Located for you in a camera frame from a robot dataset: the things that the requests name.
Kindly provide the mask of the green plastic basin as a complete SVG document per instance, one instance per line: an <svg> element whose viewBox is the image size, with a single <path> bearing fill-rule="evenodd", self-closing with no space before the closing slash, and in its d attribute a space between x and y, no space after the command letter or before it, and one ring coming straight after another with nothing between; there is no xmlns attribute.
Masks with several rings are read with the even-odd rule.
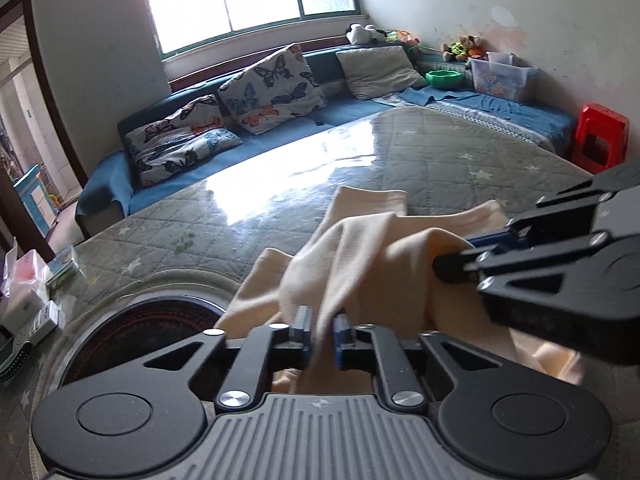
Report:
<svg viewBox="0 0 640 480"><path fill-rule="evenodd" d="M451 90L460 87L465 76L455 70L430 70L425 74L425 80L435 89Z"/></svg>

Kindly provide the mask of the clear plastic storage box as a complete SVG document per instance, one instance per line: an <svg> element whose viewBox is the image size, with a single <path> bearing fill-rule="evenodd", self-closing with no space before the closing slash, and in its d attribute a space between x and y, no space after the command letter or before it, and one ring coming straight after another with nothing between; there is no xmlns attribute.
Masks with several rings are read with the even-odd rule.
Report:
<svg viewBox="0 0 640 480"><path fill-rule="evenodd" d="M523 65L514 54L488 52L486 60L472 58L470 67L476 92L519 103L534 97L538 68Z"/></svg>

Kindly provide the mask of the upright butterfly pillow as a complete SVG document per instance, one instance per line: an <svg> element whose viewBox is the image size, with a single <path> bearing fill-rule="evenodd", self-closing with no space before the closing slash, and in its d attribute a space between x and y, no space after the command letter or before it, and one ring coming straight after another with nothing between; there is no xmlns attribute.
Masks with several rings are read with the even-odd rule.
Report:
<svg viewBox="0 0 640 480"><path fill-rule="evenodd" d="M299 44L290 44L247 67L219 87L231 117L259 136L326 106L326 96Z"/></svg>

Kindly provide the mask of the white pink tissue box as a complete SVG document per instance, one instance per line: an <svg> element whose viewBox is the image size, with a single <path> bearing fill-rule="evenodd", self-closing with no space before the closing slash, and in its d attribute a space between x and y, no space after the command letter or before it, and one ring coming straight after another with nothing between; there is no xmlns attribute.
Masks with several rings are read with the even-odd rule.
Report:
<svg viewBox="0 0 640 480"><path fill-rule="evenodd" d="M18 255L17 240L4 256L1 326L15 335L49 301L50 269L35 249Z"/></svg>

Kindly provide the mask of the cream beige garment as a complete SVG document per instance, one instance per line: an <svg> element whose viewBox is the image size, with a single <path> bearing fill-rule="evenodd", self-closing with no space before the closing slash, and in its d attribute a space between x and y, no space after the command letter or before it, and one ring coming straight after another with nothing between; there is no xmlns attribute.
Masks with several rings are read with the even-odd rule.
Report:
<svg viewBox="0 0 640 480"><path fill-rule="evenodd" d="M498 202L444 216L412 216L402 191L341 186L311 238L291 256L265 249L233 297L219 328L242 338L259 325L291 323L301 306L314 314L314 353L306 370L276 375L277 392L367 393L368 374L334 365L332 320L390 328L400 338L439 330L533 370L577 385L579 353L512 332L489 319L474 285L447 285L432 271L435 257L468 248L469 237L506 224Z"/></svg>

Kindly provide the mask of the flat butterfly pillow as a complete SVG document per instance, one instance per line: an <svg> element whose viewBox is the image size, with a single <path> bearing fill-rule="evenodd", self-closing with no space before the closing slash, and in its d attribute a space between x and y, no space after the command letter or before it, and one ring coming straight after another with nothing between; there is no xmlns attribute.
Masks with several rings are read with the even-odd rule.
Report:
<svg viewBox="0 0 640 480"><path fill-rule="evenodd" d="M145 188L241 144L241 138L226 128L213 94L125 134L125 146Z"/></svg>

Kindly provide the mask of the panda plush toy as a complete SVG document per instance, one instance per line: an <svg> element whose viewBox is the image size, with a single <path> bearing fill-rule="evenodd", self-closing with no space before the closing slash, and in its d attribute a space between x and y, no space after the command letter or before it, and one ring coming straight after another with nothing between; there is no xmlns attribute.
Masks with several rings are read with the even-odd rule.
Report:
<svg viewBox="0 0 640 480"><path fill-rule="evenodd" d="M346 29L345 37L352 46L364 46L365 44L385 44L386 32L377 29L373 25L361 25L352 23Z"/></svg>

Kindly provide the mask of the colourful plush toy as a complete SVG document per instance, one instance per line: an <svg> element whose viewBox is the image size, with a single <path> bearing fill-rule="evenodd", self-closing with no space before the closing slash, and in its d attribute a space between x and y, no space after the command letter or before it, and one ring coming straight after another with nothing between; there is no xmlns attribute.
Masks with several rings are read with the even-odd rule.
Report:
<svg viewBox="0 0 640 480"><path fill-rule="evenodd" d="M406 30L391 30L386 34L386 40L388 42L401 42L409 47L417 47L420 44L420 39Z"/></svg>

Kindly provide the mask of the brown plush toys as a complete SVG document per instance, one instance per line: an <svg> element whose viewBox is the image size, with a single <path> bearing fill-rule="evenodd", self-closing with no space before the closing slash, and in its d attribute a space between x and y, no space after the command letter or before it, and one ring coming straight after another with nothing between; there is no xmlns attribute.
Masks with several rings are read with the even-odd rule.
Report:
<svg viewBox="0 0 640 480"><path fill-rule="evenodd" d="M479 36L460 36L452 44L440 45L442 59L445 62L466 62L475 58L476 60L487 60L487 53L484 49L482 38Z"/></svg>

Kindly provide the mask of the blue corner sofa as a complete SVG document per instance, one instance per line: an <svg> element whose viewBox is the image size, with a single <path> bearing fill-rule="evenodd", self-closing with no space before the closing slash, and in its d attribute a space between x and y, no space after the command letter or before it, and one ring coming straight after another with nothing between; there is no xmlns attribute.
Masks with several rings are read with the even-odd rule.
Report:
<svg viewBox="0 0 640 480"><path fill-rule="evenodd" d="M92 237L123 218L130 216L159 200L187 188L199 180L212 174L244 162L251 157L280 148L315 133L354 122L357 119L382 112L392 106L403 106L408 103L399 96L393 98L389 94L372 100L355 98L347 89L344 72L337 61L337 49L324 49L310 52L306 62L314 74L322 92L328 99L326 106L309 115L295 118L262 136L253 136L242 128L229 122L227 127L242 140L242 144L229 151L216 155L206 162L200 162L182 174L145 188L140 181L134 163L126 150L106 156L99 162L81 193L77 204L75 220L85 237ZM456 90L474 91L472 72L459 62L445 63L434 55L407 49L410 60L420 74L430 70L455 70L465 76L462 85ZM463 118L479 119L491 128L515 136L525 142L563 156L570 148L574 131L538 132L507 122L498 117L444 102L426 104L435 110L443 110Z"/></svg>

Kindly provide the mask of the blue cloth on sofa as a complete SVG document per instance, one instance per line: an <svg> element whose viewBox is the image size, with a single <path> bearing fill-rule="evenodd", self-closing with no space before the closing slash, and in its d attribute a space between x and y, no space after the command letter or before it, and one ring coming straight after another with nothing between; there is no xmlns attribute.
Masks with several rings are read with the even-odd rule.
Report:
<svg viewBox="0 0 640 480"><path fill-rule="evenodd" d="M512 124L548 134L559 131L572 133L577 125L577 119L574 116L553 106L539 102L519 103L468 90L440 90L433 87L409 88L399 92L398 96L402 100L416 105L444 102L471 110L479 110L512 122Z"/></svg>

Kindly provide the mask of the round black induction cooktop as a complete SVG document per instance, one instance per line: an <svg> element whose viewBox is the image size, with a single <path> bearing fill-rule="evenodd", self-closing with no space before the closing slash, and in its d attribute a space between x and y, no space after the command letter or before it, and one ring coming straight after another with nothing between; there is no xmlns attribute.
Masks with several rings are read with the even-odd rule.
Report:
<svg viewBox="0 0 640 480"><path fill-rule="evenodd" d="M223 314L218 304L193 296L136 301L81 335L58 384L66 386L201 333Z"/></svg>

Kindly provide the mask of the green small book stack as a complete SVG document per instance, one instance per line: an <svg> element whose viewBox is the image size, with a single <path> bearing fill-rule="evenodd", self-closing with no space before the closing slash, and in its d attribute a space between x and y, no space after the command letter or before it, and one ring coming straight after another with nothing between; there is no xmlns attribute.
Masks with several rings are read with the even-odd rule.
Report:
<svg viewBox="0 0 640 480"><path fill-rule="evenodd" d="M65 247L49 262L48 267L47 290L55 292L80 271L76 247L73 245Z"/></svg>

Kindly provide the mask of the blue children cabinet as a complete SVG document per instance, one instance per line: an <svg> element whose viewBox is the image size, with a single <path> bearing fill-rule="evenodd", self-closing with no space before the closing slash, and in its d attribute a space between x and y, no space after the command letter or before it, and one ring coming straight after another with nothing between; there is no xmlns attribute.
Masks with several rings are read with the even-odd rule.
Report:
<svg viewBox="0 0 640 480"><path fill-rule="evenodd" d="M37 165L32 166L13 183L29 217L42 237L47 237L58 221L58 208L52 202Z"/></svg>

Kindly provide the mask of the grey plain cushion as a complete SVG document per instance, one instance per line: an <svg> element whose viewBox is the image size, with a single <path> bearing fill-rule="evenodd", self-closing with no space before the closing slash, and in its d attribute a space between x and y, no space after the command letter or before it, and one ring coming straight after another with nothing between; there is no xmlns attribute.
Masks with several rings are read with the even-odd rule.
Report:
<svg viewBox="0 0 640 480"><path fill-rule="evenodd" d="M349 92L360 100L427 85L401 46L341 50L336 57Z"/></svg>

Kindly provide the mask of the red plastic stool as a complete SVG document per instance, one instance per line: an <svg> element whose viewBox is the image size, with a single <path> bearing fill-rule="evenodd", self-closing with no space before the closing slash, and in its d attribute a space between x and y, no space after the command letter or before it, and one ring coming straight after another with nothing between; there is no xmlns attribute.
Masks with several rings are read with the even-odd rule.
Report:
<svg viewBox="0 0 640 480"><path fill-rule="evenodd" d="M629 119L597 103L582 107L574 135L570 160L592 174L625 161Z"/></svg>

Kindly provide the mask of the teal black brush tool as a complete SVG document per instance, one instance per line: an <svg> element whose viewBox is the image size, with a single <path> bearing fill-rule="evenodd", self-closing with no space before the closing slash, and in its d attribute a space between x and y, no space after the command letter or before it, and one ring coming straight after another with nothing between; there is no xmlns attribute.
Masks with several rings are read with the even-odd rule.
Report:
<svg viewBox="0 0 640 480"><path fill-rule="evenodd" d="M10 382L24 366L32 353L32 344L24 334L13 335L1 327L0 382Z"/></svg>

